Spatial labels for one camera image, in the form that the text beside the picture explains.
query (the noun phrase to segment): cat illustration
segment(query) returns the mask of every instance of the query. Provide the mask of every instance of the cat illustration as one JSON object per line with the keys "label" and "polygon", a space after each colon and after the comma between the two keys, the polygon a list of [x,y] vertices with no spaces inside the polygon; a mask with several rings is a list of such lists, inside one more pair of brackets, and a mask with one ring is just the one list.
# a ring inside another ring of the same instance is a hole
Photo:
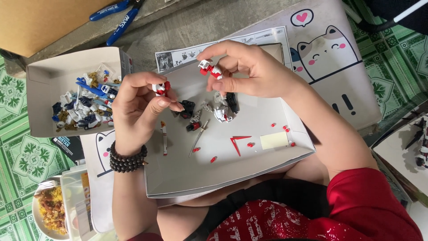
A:
{"label": "cat illustration", "polygon": [[300,60],[299,53],[294,48],[290,48],[291,60],[293,62],[293,71],[298,76],[302,77],[306,82],[312,82],[312,78],[306,72],[306,69],[303,68],[302,61]]}
{"label": "cat illustration", "polygon": [[112,171],[110,168],[110,147],[116,139],[115,132],[109,132],[107,135],[98,133],[96,138],[98,158],[101,163],[101,168],[98,171],[97,177],[105,175]]}
{"label": "cat illustration", "polygon": [[320,81],[360,63],[348,39],[335,26],[310,43],[300,42],[297,50],[303,67],[313,81]]}

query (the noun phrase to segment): red shirt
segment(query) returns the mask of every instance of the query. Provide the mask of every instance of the red shirt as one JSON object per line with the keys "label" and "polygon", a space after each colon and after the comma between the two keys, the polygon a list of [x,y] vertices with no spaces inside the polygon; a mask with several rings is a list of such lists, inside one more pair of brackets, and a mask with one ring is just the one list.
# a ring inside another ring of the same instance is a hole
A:
{"label": "red shirt", "polygon": [[[284,204],[247,202],[208,237],[207,241],[262,241],[310,238],[320,241],[422,241],[422,234],[377,170],[347,170],[327,188],[329,218],[309,220]],[[129,241],[162,241],[142,233]]]}

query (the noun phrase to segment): plate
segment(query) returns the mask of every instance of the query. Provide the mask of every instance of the plate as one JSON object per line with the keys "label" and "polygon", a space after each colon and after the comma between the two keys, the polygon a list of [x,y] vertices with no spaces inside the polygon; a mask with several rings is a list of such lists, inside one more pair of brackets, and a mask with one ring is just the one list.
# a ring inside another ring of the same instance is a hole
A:
{"label": "plate", "polygon": [[[48,180],[55,180],[59,183],[59,178],[61,177],[61,175],[56,175],[53,176],[51,178],[48,178],[46,181]],[[34,221],[37,225],[37,227],[40,229],[40,231],[45,234],[47,237],[54,239],[54,240],[69,240],[70,237],[67,234],[59,234],[56,231],[53,230],[49,230],[45,227],[44,223],[43,223],[43,216],[40,214],[39,212],[39,201],[37,198],[33,197],[33,205],[32,205],[32,212],[33,212],[33,218]]]}

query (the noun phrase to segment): white rod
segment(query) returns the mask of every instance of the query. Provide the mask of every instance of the white rod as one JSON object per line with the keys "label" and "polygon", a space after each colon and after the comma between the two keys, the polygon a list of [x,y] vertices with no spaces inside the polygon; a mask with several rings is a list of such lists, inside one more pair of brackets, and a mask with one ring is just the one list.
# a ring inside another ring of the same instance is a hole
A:
{"label": "white rod", "polygon": [[406,11],[402,12],[400,15],[394,18],[394,22],[399,22],[403,18],[407,17],[410,13],[413,13],[414,11],[418,10],[420,7],[428,3],[428,0],[420,0],[419,2],[415,3],[413,6],[408,8]]}
{"label": "white rod", "polygon": [[362,21],[360,16],[356,12],[354,12],[350,6],[348,6],[344,2],[342,2],[342,6],[345,9],[345,13],[348,14],[349,17],[351,17],[351,19],[353,19],[356,23],[359,24]]}

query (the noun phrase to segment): blue handle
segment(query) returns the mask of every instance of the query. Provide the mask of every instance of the blue handle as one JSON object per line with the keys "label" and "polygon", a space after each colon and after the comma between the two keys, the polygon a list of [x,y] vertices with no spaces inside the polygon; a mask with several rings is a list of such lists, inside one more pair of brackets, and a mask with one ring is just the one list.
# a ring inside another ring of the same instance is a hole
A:
{"label": "blue handle", "polygon": [[113,34],[107,39],[107,46],[111,46],[120,36],[122,36],[123,32],[128,28],[128,26],[132,23],[135,16],[138,13],[138,9],[131,9],[125,18],[122,20],[122,23],[116,28]]}
{"label": "blue handle", "polygon": [[125,10],[128,7],[129,1],[130,0],[125,0],[125,1],[120,2],[118,4],[105,7],[103,9],[99,10],[98,12],[95,12],[92,15],[90,15],[89,16],[89,20],[91,20],[91,21],[97,21],[97,20],[100,20],[103,17],[108,16],[108,15],[110,15],[112,13],[123,11],[123,10]]}

